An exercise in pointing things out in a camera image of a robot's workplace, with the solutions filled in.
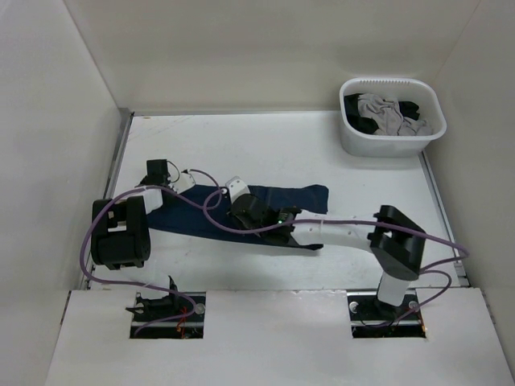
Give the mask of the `dark blue denim trousers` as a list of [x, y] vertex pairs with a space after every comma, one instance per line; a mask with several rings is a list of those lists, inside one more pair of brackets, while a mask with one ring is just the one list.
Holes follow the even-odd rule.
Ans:
[[[209, 214], [218, 224], [227, 228], [265, 228], [280, 221], [291, 220], [294, 214], [302, 210], [326, 214], [328, 197], [329, 190], [323, 185], [303, 188], [253, 185], [249, 187], [249, 194], [243, 195], [235, 202], [225, 195], [219, 206], [212, 209]], [[164, 195], [163, 206], [147, 216], [147, 223], [148, 227], [154, 230], [211, 240], [287, 248], [301, 247], [286, 233], [294, 229], [292, 225], [259, 234], [242, 235], [226, 232], [213, 225], [200, 209], [169, 194]]]

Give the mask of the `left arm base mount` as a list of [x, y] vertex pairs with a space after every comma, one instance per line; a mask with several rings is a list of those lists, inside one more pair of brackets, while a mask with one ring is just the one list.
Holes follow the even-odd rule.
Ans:
[[143, 298], [137, 293], [133, 306], [131, 339], [202, 339], [206, 315], [206, 293], [187, 293], [196, 308], [185, 298], [168, 294], [162, 298]]

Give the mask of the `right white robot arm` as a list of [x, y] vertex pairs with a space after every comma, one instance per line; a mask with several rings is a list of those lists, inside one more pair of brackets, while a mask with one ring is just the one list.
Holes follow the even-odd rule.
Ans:
[[297, 207], [273, 209], [250, 193], [231, 201], [229, 215], [241, 230], [253, 231], [269, 244], [311, 249], [327, 244], [373, 254], [382, 268], [373, 309], [383, 318], [402, 309], [410, 283], [419, 278], [426, 232], [390, 205], [381, 206], [367, 221], [369, 231], [355, 220]]

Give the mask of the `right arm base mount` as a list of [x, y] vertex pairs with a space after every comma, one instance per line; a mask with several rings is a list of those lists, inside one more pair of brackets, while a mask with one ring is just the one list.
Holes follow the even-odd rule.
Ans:
[[347, 292], [354, 339], [426, 338], [418, 296], [410, 289], [400, 306], [380, 302], [373, 291]]

